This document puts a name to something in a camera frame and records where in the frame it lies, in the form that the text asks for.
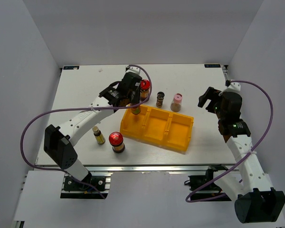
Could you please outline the yellow-cap green-label sauce bottle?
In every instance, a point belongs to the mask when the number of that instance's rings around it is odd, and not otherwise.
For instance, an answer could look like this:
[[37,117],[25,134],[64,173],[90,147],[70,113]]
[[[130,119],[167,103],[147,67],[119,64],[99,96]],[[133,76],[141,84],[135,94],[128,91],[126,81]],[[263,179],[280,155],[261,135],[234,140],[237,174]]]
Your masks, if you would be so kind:
[[131,108],[131,113],[134,115],[138,115],[141,112],[140,106],[132,107]]

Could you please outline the small yellow-label oil bottle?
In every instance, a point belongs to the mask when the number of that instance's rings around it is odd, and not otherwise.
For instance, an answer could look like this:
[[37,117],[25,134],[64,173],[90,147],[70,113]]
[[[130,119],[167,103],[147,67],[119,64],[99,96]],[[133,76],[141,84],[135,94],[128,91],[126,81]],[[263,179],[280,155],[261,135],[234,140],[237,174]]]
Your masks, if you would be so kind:
[[95,136],[95,139],[96,139],[97,143],[99,145],[104,144],[105,143],[105,138],[104,138],[103,134],[101,133],[101,131],[99,130],[99,128],[97,126],[94,126],[92,128],[92,131],[93,131],[93,134]]

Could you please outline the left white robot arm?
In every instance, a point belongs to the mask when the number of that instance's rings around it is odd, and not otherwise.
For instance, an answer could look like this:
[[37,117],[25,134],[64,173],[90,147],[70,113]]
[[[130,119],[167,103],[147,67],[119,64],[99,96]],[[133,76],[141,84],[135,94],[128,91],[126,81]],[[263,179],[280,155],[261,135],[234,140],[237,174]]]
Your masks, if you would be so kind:
[[117,88],[110,84],[100,92],[87,111],[81,111],[69,121],[45,129],[44,151],[59,166],[75,178],[75,185],[82,190],[91,184],[92,175],[78,159],[74,146],[101,120],[114,114],[119,107],[136,105],[140,101],[142,77],[137,67],[126,70]]

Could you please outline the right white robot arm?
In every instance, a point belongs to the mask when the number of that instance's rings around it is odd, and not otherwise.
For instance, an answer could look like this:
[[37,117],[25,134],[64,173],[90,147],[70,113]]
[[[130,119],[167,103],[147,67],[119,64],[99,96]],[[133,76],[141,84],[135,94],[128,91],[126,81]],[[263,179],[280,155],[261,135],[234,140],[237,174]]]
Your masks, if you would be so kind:
[[199,97],[198,107],[206,101],[206,110],[218,118],[218,130],[231,150],[242,181],[238,182],[223,165],[210,166],[205,173],[205,184],[218,187],[234,202],[235,213],[241,223],[275,222],[285,204],[285,195],[276,191],[267,179],[253,150],[251,132],[241,119],[242,97],[230,90],[209,87]]

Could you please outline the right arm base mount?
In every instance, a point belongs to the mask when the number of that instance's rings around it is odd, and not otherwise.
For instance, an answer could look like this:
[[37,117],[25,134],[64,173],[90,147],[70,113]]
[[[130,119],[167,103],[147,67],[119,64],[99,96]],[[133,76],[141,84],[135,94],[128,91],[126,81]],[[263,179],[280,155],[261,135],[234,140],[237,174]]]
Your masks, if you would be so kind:
[[[188,186],[190,188],[190,191],[193,191],[196,188],[206,184],[208,181],[212,180],[214,178],[213,176],[214,172],[227,171],[227,170],[228,168],[221,164],[209,166],[205,174],[203,175],[188,176],[189,179],[184,182],[184,185]],[[193,194],[190,197],[190,200],[200,200],[200,199],[202,200],[202,199],[208,199],[208,198],[213,198],[217,196],[219,196],[219,198],[216,198],[210,201],[231,201],[231,199],[225,193],[223,193],[222,189],[214,183],[204,187],[202,190]]]

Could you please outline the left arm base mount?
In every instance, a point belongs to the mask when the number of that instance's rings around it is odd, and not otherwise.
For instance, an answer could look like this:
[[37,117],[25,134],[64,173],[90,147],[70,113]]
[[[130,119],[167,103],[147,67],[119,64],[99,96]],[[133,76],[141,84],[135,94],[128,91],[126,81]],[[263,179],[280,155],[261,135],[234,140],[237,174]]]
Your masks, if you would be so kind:
[[91,172],[89,185],[74,181],[65,174],[61,188],[61,199],[104,200],[110,189],[111,174],[109,172]]

